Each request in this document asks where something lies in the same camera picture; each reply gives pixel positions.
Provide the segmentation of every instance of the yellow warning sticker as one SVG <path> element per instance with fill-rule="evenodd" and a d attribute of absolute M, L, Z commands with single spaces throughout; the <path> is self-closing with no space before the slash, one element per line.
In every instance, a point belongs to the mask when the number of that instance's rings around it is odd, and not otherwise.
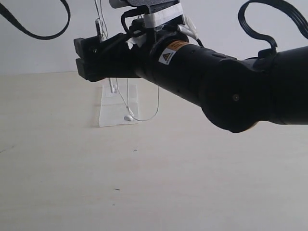
<path fill-rule="evenodd" d="M 175 42 L 170 43 L 167 46 L 167 48 L 163 51 L 163 53 L 161 54 L 158 61 L 162 64 L 169 65 L 169 63 L 171 62 L 176 52 L 188 44 L 189 43 L 184 42 L 184 41 L 175 41 Z"/>

